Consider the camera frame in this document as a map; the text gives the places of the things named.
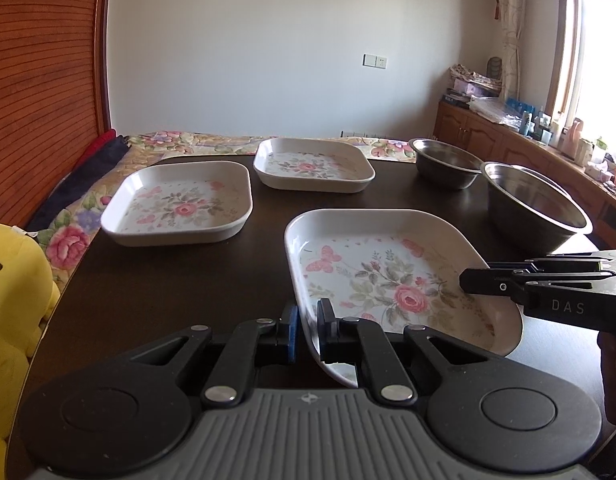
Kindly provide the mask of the person's right hand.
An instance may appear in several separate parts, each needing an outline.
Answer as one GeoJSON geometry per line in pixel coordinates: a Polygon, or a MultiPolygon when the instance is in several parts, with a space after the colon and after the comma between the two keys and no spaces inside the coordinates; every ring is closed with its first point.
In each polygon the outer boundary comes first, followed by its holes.
{"type": "Polygon", "coordinates": [[[616,425],[616,335],[600,332],[601,373],[604,388],[605,414],[616,425]]]}

